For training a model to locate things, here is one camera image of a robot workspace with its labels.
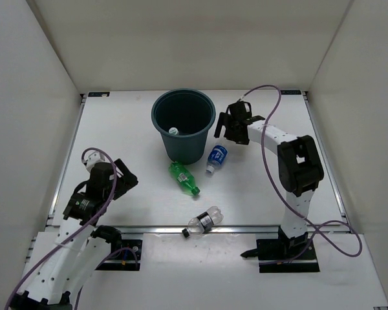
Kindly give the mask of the blue label clear water bottle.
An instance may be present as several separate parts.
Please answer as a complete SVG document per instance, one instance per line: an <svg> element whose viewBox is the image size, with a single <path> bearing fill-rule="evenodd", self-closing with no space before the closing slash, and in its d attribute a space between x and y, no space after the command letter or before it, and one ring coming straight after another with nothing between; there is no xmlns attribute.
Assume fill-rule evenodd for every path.
<svg viewBox="0 0 388 310"><path fill-rule="evenodd" d="M206 164L206 173L213 175L223 165L228 155L227 143L223 138L217 140L211 152L208 155Z"/></svg>

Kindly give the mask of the clear bottle white cap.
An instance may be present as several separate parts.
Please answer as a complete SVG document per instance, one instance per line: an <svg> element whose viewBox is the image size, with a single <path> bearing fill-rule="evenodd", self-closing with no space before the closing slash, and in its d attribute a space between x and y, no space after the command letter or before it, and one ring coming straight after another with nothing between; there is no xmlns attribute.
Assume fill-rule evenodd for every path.
<svg viewBox="0 0 388 310"><path fill-rule="evenodd" d="M168 132L175 136L179 135L179 130L176 127L171 127Z"/></svg>

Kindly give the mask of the green plastic soda bottle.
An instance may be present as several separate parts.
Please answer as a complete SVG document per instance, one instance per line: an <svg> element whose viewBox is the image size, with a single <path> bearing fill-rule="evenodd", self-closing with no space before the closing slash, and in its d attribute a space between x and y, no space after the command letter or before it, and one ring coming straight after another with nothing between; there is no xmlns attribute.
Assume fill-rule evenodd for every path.
<svg viewBox="0 0 388 310"><path fill-rule="evenodd" d="M192 196L200 194L200 189L197 187L194 176L183 164L174 161L170 163L168 170L183 191Z"/></svg>

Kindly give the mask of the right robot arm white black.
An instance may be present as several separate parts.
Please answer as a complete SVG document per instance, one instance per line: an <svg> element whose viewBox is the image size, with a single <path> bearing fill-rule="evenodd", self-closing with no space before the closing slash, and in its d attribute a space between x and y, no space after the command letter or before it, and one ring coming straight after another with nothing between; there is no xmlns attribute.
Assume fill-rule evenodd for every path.
<svg viewBox="0 0 388 310"><path fill-rule="evenodd" d="M286 191L283 221L278 230L277 250L285 258L294 257L307 243L305 219L310 201L324 170L313 137L295 136L253 116L251 104L237 101L219 114L214 136L225 128L224 138L240 145L259 143L277 156L279 181Z"/></svg>

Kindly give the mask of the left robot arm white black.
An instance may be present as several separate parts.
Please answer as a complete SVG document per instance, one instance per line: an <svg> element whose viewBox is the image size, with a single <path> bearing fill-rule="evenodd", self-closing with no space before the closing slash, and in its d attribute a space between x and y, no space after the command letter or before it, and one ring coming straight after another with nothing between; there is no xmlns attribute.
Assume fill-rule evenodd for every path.
<svg viewBox="0 0 388 310"><path fill-rule="evenodd" d="M104 261L129 251L121 232L97 226L107 204L138 183L122 160L84 162L89 179L74 190L52 250L22 278L7 302L7 309L75 309L85 282Z"/></svg>

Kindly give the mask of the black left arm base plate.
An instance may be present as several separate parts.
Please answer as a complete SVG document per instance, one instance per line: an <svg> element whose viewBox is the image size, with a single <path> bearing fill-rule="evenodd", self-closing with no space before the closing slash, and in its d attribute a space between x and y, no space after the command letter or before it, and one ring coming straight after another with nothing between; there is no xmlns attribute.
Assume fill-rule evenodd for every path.
<svg viewBox="0 0 388 310"><path fill-rule="evenodd" d="M142 234L123 234L122 244L115 250L120 252L110 256L101 263L97 271L139 271L141 266L143 235Z"/></svg>

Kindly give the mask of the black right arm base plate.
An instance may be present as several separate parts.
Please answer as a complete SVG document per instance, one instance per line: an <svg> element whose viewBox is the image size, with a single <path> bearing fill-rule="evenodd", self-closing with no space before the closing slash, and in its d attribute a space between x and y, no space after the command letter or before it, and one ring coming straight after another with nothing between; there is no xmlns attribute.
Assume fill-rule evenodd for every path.
<svg viewBox="0 0 388 310"><path fill-rule="evenodd" d="M256 248L240 254L244 259L257 258L260 273L318 273L316 250L312 242L286 250L276 239L258 239Z"/></svg>

